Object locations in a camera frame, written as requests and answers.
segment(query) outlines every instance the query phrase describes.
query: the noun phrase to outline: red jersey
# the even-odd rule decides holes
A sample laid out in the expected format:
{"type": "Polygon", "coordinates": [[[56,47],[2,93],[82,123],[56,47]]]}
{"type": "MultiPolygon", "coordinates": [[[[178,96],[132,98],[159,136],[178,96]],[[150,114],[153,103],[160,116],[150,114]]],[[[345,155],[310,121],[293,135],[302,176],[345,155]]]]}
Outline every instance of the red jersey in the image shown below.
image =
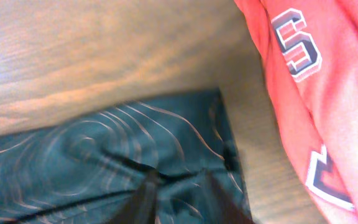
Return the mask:
{"type": "Polygon", "coordinates": [[[358,0],[236,0],[287,155],[331,223],[358,223],[358,0]]]}

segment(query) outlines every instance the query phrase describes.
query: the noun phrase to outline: dark green fabric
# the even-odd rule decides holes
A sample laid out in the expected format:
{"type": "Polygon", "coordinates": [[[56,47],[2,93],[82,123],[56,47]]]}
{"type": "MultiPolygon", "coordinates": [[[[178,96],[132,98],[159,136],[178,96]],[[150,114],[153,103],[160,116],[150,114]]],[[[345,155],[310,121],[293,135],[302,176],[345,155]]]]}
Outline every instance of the dark green fabric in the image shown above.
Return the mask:
{"type": "Polygon", "coordinates": [[[249,214],[220,94],[202,91],[1,137],[0,222],[105,222],[153,168],[162,181],[161,223],[208,223],[199,187],[205,170],[249,214]]]}

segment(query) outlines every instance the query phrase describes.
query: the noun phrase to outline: clothing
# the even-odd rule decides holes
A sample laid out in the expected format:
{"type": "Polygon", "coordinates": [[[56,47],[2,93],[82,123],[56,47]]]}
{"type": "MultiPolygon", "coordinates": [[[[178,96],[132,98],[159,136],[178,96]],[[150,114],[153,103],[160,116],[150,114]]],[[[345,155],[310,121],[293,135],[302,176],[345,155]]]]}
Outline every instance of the clothing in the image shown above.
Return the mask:
{"type": "Polygon", "coordinates": [[[283,146],[331,223],[358,223],[358,0],[236,0],[283,146]]]}
{"type": "Polygon", "coordinates": [[[133,102],[0,138],[0,223],[102,223],[157,169],[161,223],[204,223],[211,171],[250,215],[218,91],[133,102]]]}

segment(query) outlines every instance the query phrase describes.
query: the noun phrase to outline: red fabric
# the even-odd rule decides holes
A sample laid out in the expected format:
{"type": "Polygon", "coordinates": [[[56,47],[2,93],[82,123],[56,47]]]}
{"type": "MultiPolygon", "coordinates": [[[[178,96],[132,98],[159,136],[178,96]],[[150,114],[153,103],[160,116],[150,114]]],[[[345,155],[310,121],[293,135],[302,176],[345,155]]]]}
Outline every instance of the red fabric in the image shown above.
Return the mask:
{"type": "Polygon", "coordinates": [[[262,56],[282,143],[300,180],[331,223],[358,223],[358,0],[236,3],[262,56]],[[272,21],[288,21],[286,16],[298,15],[297,11],[305,26],[273,28],[272,21]],[[287,63],[291,59],[300,62],[305,51],[298,46],[283,52],[277,29],[284,40],[299,32],[310,34],[321,55],[320,66],[292,76],[287,63]],[[348,195],[353,210],[329,202],[307,183],[314,171],[312,161],[317,157],[323,161],[324,149],[334,167],[332,172],[324,171],[321,180],[335,192],[348,195]]]}

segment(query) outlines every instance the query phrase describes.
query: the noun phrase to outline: wood grain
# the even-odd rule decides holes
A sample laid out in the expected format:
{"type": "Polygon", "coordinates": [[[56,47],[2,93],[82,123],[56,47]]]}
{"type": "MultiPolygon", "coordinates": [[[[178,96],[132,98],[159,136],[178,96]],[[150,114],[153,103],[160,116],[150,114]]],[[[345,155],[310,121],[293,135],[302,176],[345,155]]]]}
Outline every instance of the wood grain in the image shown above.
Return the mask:
{"type": "Polygon", "coordinates": [[[281,147],[232,1],[0,0],[0,135],[220,86],[262,223],[324,223],[281,147]]]}

